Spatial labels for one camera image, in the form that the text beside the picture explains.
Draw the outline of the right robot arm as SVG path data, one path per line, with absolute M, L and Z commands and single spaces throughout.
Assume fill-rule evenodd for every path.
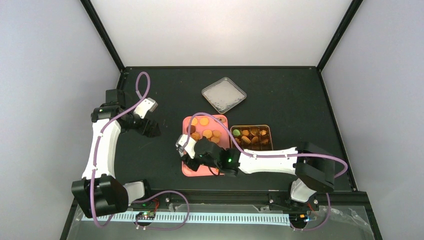
M 228 177 L 235 177 L 240 172 L 296 176 L 284 196 L 285 204 L 293 210 L 299 209 L 315 193 L 334 191 L 334 161 L 329 155 L 309 152 L 308 143 L 283 150 L 258 151 L 223 148 L 206 138 L 194 140 L 182 134 L 175 146 L 181 160 L 193 171 L 206 166 Z

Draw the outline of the green round cookie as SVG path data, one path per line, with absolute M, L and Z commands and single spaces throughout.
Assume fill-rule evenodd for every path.
M 241 131 L 240 131 L 239 129 L 234 129 L 234 130 L 232 131 L 232 135 L 233 135 L 234 137 L 238 137 L 238 136 L 240 136 L 240 135 L 241 135 Z

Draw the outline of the pink plastic tray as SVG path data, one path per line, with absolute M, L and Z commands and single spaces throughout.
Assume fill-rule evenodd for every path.
M 202 117 L 209 118 L 209 124 L 207 126 L 202 126 L 199 124 L 199 119 Z M 213 120 L 210 116 L 207 115 L 198 115 L 194 117 L 194 120 L 192 120 L 190 128 L 191 134 L 194 134 L 194 136 L 197 137 L 203 137 L 203 131 L 206 129 L 209 130 L 218 130 L 221 132 L 221 137 L 212 137 L 213 140 L 217 143 L 217 145 L 221 148 L 229 148 L 230 147 L 230 139 L 229 134 L 225 129 L 228 129 L 228 119 L 226 116 L 222 114 L 215 114 L 213 115 L 214 118 L 218 119 L 224 127 L 222 127 L 219 123 L 217 123 L 215 120 Z M 186 165 L 183 163 L 181 164 L 181 171 L 183 175 L 186 177 L 206 177 L 206 176 L 214 176 L 218 175 L 218 170 L 216 168 L 211 167 L 210 170 L 207 166 L 201 166 L 198 171 L 192 171 L 190 170 Z

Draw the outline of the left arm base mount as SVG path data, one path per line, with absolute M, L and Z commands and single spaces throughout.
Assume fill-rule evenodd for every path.
M 135 210 L 157 211 L 167 204 L 166 198 L 170 196 L 170 190 L 153 191 L 142 198 L 134 200 L 128 207 Z

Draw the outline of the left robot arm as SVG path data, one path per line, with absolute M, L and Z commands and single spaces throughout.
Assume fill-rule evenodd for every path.
M 142 136 L 160 136 L 159 124 L 146 118 L 158 106 L 152 98 L 142 98 L 130 108 L 122 90 L 106 91 L 106 101 L 91 114 L 93 137 L 89 159 L 80 180 L 71 192 L 89 219 L 125 212 L 129 205 L 145 196 L 143 180 L 122 184 L 115 175 L 115 156 L 119 136 L 135 130 Z

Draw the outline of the gold cookie tin box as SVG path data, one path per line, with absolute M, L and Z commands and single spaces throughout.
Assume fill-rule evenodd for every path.
M 232 131 L 238 129 L 241 132 L 240 136 L 233 136 Z M 251 144 L 245 144 L 242 142 L 241 137 L 242 131 L 248 130 L 250 132 L 249 138 Z M 230 128 L 230 133 L 235 139 L 236 144 L 244 150 L 253 151 L 272 151 L 274 149 L 271 129 L 268 125 L 234 125 Z

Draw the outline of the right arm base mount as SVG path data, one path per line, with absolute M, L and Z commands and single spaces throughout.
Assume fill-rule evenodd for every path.
M 307 211 L 319 210 L 319 206 L 314 203 L 314 196 L 305 203 L 292 200 L 288 191 L 269 191 L 267 197 L 269 208 L 272 211 L 303 214 Z

